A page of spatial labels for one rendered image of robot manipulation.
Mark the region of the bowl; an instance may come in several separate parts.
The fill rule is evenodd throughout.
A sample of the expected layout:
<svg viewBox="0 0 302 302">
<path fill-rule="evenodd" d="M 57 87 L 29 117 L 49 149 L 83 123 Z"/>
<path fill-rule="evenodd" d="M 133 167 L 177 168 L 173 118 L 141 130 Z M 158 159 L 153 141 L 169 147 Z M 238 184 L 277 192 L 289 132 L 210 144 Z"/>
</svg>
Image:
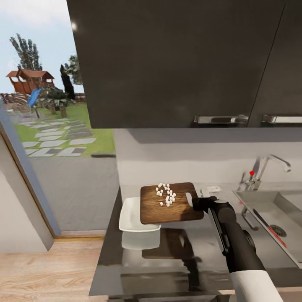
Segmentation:
<svg viewBox="0 0 302 302">
<path fill-rule="evenodd" d="M 119 229 L 125 232 L 152 232 L 160 229 L 160 223 L 143 225 L 140 222 L 140 198 L 125 199 L 120 212 Z"/>
</svg>

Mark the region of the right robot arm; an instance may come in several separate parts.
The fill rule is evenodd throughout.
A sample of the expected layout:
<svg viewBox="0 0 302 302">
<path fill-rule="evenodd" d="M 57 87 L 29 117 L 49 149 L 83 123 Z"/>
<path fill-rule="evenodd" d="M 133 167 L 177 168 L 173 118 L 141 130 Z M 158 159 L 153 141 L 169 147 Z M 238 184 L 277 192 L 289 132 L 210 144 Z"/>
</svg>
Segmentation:
<svg viewBox="0 0 302 302">
<path fill-rule="evenodd" d="M 210 196 L 218 186 L 201 187 L 201 198 L 193 198 L 193 209 L 205 211 L 232 279 L 237 302 L 283 302 L 260 258 L 248 231 L 237 223 L 236 213 L 226 200 Z"/>
</svg>

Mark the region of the parer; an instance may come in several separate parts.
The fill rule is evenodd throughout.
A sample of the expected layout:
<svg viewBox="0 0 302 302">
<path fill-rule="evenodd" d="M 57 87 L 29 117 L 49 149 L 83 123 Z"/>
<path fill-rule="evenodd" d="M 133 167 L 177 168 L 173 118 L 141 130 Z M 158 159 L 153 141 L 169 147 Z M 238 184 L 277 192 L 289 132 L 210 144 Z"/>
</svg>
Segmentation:
<svg viewBox="0 0 302 302">
<path fill-rule="evenodd" d="M 258 218 L 265 224 L 265 226 L 273 233 L 273 235 L 280 241 L 280 243 L 286 248 L 286 244 L 283 242 L 283 240 L 277 235 L 277 233 L 274 231 L 273 228 L 271 228 L 265 220 L 259 215 L 259 213 L 254 209 L 254 212 L 258 216 Z"/>
</svg>

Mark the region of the cutting board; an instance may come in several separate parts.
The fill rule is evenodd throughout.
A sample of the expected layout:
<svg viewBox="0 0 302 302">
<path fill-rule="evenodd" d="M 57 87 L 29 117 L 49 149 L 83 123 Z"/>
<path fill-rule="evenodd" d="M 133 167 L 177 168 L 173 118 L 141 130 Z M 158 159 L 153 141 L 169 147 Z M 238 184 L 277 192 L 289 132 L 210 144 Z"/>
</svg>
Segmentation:
<svg viewBox="0 0 302 302">
<path fill-rule="evenodd" d="M 179 221 L 193 221 L 204 218 L 204 211 L 195 211 L 189 205 L 186 193 L 192 198 L 198 198 L 194 184 L 191 182 L 168 184 L 170 191 L 175 193 L 175 201 L 166 204 L 167 193 L 164 185 L 143 186 L 140 191 L 140 222 L 143 225 L 154 223 L 169 223 Z M 157 194 L 162 191 L 162 196 Z M 161 204 L 162 203 L 162 204 Z"/>
</svg>

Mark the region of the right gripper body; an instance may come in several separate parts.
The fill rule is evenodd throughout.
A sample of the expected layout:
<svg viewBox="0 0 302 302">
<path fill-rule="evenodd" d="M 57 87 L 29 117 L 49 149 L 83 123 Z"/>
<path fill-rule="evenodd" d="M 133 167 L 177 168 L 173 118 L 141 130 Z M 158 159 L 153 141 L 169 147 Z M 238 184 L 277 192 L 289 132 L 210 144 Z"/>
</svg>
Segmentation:
<svg viewBox="0 0 302 302">
<path fill-rule="evenodd" d="M 195 211 L 201 211 L 201 210 L 205 211 L 205 203 L 208 200 L 216 200 L 216 199 L 217 199 L 216 196 L 210 196 L 209 198 L 193 198 L 192 199 L 193 209 Z"/>
</svg>

